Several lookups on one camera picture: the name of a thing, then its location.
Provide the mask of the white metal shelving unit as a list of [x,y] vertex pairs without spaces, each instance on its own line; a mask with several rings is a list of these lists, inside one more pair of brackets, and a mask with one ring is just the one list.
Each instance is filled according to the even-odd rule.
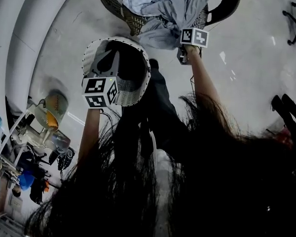
[[0,0],[0,108],[24,112],[37,58],[66,0]]

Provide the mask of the white slatted laundry basket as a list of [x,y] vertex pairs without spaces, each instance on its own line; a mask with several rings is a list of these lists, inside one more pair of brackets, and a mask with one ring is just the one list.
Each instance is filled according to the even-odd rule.
[[139,43],[125,37],[94,40],[84,51],[81,65],[82,71],[85,67],[91,67],[96,56],[109,50],[117,50],[120,53],[117,73],[119,92],[115,103],[112,105],[133,106],[139,103],[143,97],[151,78],[148,54]]

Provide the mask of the small slatted basket orange lining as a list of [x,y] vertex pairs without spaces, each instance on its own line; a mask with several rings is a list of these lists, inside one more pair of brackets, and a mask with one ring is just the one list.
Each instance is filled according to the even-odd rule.
[[60,91],[51,91],[35,107],[34,115],[39,124],[50,131],[57,131],[67,111],[68,101]]

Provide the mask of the person's right forearm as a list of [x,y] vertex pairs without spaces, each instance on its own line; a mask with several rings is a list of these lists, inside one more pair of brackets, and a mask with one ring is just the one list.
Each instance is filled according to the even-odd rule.
[[185,45],[187,57],[190,60],[194,77],[194,95],[197,104],[207,104],[222,113],[221,102],[209,74],[207,73],[200,57],[200,48],[194,45]]

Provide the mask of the grey clothes garment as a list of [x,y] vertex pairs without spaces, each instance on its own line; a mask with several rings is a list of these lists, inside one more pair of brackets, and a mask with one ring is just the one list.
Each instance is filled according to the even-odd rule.
[[180,45],[182,29],[193,25],[208,0],[153,0],[141,13],[150,19],[138,35],[141,45],[173,50]]

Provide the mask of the blue plastic bag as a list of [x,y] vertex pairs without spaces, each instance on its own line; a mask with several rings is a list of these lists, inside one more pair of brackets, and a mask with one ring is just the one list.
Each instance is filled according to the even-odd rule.
[[23,191],[30,188],[35,180],[35,177],[33,176],[33,172],[30,170],[24,170],[18,178],[19,178],[19,186]]

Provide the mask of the person's left forearm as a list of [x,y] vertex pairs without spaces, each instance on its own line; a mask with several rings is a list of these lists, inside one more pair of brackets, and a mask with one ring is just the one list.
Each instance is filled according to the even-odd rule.
[[100,110],[89,109],[78,153],[78,163],[87,157],[99,140]]

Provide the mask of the dark red blurry object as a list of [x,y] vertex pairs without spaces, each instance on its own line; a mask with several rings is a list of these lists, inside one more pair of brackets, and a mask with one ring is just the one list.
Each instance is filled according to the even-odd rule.
[[290,148],[293,145],[291,133],[285,126],[280,131],[276,132],[275,138]]

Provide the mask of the person's dark trousers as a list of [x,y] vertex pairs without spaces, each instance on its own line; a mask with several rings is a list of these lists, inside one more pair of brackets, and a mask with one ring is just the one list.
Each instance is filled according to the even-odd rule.
[[[139,128],[141,122],[148,124],[144,131]],[[188,129],[170,102],[165,78],[158,69],[151,69],[148,87],[139,103],[123,109],[116,128],[119,145],[135,152],[138,139],[147,129],[153,132],[158,149],[164,150],[173,161],[184,162]]]

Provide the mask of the person's white shirt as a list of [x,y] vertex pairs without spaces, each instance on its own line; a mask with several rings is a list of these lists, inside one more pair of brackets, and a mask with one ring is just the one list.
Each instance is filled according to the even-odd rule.
[[166,152],[158,149],[154,133],[150,136],[153,144],[153,163],[156,176],[157,215],[155,237],[169,237],[169,193],[172,184],[172,167]]

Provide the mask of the brown wicker chair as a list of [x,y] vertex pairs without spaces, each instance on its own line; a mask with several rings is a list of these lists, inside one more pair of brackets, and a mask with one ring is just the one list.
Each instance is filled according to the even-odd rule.
[[[132,13],[126,6],[120,4],[118,0],[101,0],[101,2],[110,13],[126,22],[130,28],[131,36],[137,36],[143,25],[151,19],[151,17],[139,16]],[[236,11],[239,2],[240,0],[222,0],[213,10],[209,10],[206,5],[192,24],[192,27],[203,30],[209,25],[227,19]]]

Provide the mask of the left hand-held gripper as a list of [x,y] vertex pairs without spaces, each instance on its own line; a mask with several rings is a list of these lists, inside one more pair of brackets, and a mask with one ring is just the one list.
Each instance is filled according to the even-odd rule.
[[88,108],[103,109],[115,103],[119,60],[119,51],[109,50],[96,56],[91,67],[83,68],[82,96]]

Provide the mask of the black strapped device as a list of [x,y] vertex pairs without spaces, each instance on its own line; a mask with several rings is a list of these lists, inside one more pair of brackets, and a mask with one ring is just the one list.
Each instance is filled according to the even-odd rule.
[[75,151],[71,147],[68,148],[66,153],[59,154],[57,158],[58,170],[63,171],[67,169],[70,166],[74,155]]

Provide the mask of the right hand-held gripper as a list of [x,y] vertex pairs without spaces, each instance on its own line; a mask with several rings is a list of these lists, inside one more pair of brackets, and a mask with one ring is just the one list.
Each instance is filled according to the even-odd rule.
[[202,49],[208,47],[209,32],[191,27],[183,28],[180,36],[180,46],[178,48],[177,59],[181,65],[190,65],[191,62],[187,56],[185,45],[197,46],[199,50],[199,56],[202,56]]

